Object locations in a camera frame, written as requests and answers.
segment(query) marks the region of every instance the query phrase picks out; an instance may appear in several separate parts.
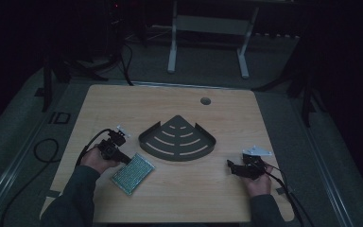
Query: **black fan-shaped object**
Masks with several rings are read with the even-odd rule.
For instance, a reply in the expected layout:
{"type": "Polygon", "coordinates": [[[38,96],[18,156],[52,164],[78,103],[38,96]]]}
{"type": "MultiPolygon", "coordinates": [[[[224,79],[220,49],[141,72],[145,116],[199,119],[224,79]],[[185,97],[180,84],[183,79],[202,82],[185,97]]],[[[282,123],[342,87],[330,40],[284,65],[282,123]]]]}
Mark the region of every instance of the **black fan-shaped object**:
{"type": "Polygon", "coordinates": [[[191,126],[180,115],[161,126],[156,123],[138,137],[147,153],[167,161],[184,162],[201,158],[214,150],[216,139],[196,123],[191,126]]]}

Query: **hand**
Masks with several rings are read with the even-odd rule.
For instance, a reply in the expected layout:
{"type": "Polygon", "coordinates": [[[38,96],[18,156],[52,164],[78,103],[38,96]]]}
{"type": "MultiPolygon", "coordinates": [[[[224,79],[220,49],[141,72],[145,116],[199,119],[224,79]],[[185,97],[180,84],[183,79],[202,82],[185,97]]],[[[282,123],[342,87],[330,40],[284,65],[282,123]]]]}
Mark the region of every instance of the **hand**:
{"type": "Polygon", "coordinates": [[[102,174],[108,168],[118,166],[119,162],[103,159],[101,151],[98,148],[92,148],[84,155],[84,157],[82,157],[80,165],[89,166],[95,169],[99,174],[102,174]]]}
{"type": "MultiPolygon", "coordinates": [[[[266,172],[270,173],[272,169],[272,166],[267,166],[266,172]]],[[[271,180],[268,174],[263,174],[255,180],[243,177],[241,177],[241,180],[246,186],[251,198],[255,196],[270,194],[271,180]]]]}

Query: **gray floor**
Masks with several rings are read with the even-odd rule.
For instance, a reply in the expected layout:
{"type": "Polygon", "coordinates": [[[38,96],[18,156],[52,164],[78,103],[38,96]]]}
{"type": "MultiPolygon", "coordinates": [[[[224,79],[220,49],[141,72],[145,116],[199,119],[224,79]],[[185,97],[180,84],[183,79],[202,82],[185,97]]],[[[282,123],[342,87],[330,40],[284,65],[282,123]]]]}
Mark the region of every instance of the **gray floor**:
{"type": "MultiPolygon", "coordinates": [[[[131,80],[136,85],[166,83],[250,89],[280,75],[297,39],[252,38],[246,54],[251,73],[249,79],[240,77],[233,48],[209,48],[209,45],[197,48],[186,41],[182,43],[178,48],[176,73],[173,75],[166,73],[169,51],[166,34],[148,48],[131,44],[131,80]]],[[[125,48],[125,59],[129,56],[125,48]]],[[[105,83],[126,85],[118,67],[100,72],[100,75],[110,78],[105,83]]],[[[69,84],[55,83],[54,103],[47,113],[41,113],[43,101],[34,96],[37,88],[43,85],[42,71],[39,71],[28,80],[1,115],[0,177],[16,155],[24,154],[25,158],[19,166],[19,173],[12,176],[15,181],[10,190],[0,200],[0,218],[18,190],[44,167],[44,163],[34,157],[34,146],[43,139],[54,138],[59,142],[57,157],[61,156],[83,98],[94,83],[96,81],[77,76],[69,84]],[[70,114],[69,123],[49,124],[53,112],[70,114]]],[[[256,96],[274,153],[289,186],[316,226],[363,226],[363,181],[333,120],[328,113],[317,110],[310,114],[311,128],[306,128],[298,115],[301,100],[286,96],[287,85],[256,93],[256,96]]],[[[51,142],[37,148],[45,159],[50,158],[54,149],[51,142]]],[[[39,213],[57,167],[58,164],[49,165],[20,194],[9,208],[6,226],[38,226],[39,213]]],[[[299,222],[294,219],[287,226],[299,226],[299,222]]]]}

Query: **white stand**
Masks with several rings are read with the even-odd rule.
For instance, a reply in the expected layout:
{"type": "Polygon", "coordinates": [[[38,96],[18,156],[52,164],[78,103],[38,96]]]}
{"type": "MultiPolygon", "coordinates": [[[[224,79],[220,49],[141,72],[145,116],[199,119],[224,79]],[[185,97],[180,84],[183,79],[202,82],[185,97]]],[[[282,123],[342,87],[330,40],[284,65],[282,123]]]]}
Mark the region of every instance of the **white stand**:
{"type": "Polygon", "coordinates": [[[244,54],[247,50],[252,28],[258,15],[258,10],[259,8],[254,9],[250,21],[187,16],[178,15],[177,0],[173,1],[172,44],[170,46],[167,72],[172,74],[175,72],[176,68],[176,54],[178,48],[176,42],[177,30],[189,30],[198,32],[244,35],[244,43],[240,48],[237,49],[237,58],[240,65],[241,77],[243,79],[247,79],[249,77],[249,70],[247,68],[246,57],[244,54]]]}

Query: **black cable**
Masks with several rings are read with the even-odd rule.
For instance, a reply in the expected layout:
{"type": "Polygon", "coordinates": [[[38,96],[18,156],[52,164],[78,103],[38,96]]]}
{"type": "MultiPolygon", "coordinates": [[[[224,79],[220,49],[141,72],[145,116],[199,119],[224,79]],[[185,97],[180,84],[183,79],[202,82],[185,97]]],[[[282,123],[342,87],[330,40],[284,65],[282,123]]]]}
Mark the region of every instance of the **black cable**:
{"type": "Polygon", "coordinates": [[[125,61],[123,59],[123,56],[122,56],[122,54],[120,54],[120,61],[122,62],[122,66],[123,66],[123,71],[121,69],[120,69],[120,71],[125,76],[125,80],[129,84],[129,86],[134,86],[134,84],[131,82],[130,76],[129,76],[129,67],[130,67],[131,59],[132,59],[132,49],[127,44],[124,44],[124,46],[129,49],[129,51],[130,51],[130,58],[129,58],[128,64],[125,65],[125,61]]]}
{"type": "Polygon", "coordinates": [[[78,160],[76,161],[76,166],[80,165],[81,159],[88,152],[88,148],[90,147],[90,145],[95,141],[96,138],[98,138],[99,135],[101,135],[105,131],[111,131],[111,130],[106,129],[106,130],[100,131],[96,136],[94,136],[93,139],[90,140],[90,142],[84,147],[84,149],[81,151],[80,155],[78,156],[78,160]]]}
{"type": "Polygon", "coordinates": [[[61,159],[57,159],[57,160],[54,160],[56,155],[58,154],[58,151],[59,151],[59,143],[58,141],[56,141],[55,139],[51,139],[51,138],[48,138],[48,139],[43,139],[42,141],[38,142],[35,146],[34,146],[34,156],[40,161],[40,162],[43,162],[45,163],[45,166],[40,170],[38,171],[37,174],[35,174],[17,193],[16,195],[10,200],[10,202],[8,203],[8,205],[6,206],[2,216],[1,216],[1,222],[0,222],[0,226],[1,227],[4,227],[5,226],[5,217],[6,217],[6,213],[8,212],[9,208],[11,207],[11,205],[13,204],[13,202],[17,199],[17,197],[38,177],[40,176],[40,174],[50,165],[50,164],[53,164],[53,163],[57,163],[59,162],[61,159]],[[55,152],[54,154],[52,155],[52,157],[49,159],[49,160],[44,160],[42,158],[40,158],[40,156],[38,156],[37,154],[37,148],[38,146],[43,143],[43,142],[46,142],[46,141],[53,141],[56,145],[56,148],[55,148],[55,152]]]}
{"type": "Polygon", "coordinates": [[[314,222],[312,222],[312,219],[309,217],[308,213],[305,211],[303,205],[299,202],[299,200],[297,199],[297,197],[292,193],[290,192],[290,195],[291,197],[294,199],[294,201],[299,204],[300,208],[302,209],[302,211],[304,212],[305,216],[307,217],[308,219],[308,222],[310,223],[311,226],[315,226],[314,225],[314,222]]]}
{"type": "MultiPolygon", "coordinates": [[[[285,188],[288,190],[288,185],[287,185],[287,177],[285,176],[285,173],[278,167],[276,166],[272,166],[273,168],[276,168],[277,170],[279,170],[282,173],[282,178],[285,182],[285,188]]],[[[300,206],[300,208],[302,209],[302,212],[305,214],[306,218],[308,219],[308,222],[310,223],[311,226],[315,226],[314,222],[312,221],[312,219],[310,218],[310,216],[308,215],[308,213],[306,212],[305,208],[303,207],[303,205],[300,203],[300,201],[297,199],[297,197],[290,191],[288,190],[287,193],[289,193],[291,195],[291,198],[300,206]]]]}
{"type": "Polygon", "coordinates": [[[304,226],[304,223],[303,223],[303,219],[302,219],[302,216],[301,216],[301,214],[300,214],[300,212],[299,212],[299,209],[297,209],[297,206],[296,206],[296,203],[294,202],[294,200],[293,199],[291,199],[291,197],[290,197],[290,193],[288,192],[288,189],[287,189],[287,187],[285,186],[285,184],[279,179],[279,178],[277,178],[277,177],[275,177],[275,176],[273,176],[272,174],[270,174],[270,173],[268,173],[268,172],[266,172],[265,171],[265,173],[267,174],[267,175],[269,175],[271,178],[273,178],[274,180],[276,180],[276,182],[278,182],[280,185],[281,185],[281,187],[283,188],[283,190],[285,191],[285,195],[287,196],[287,199],[288,199],[288,201],[290,202],[290,204],[291,204],[291,207],[293,208],[293,212],[294,212],[294,214],[296,215],[296,217],[297,217],[297,219],[299,220],[299,223],[300,223],[300,225],[301,226],[304,226]]]}

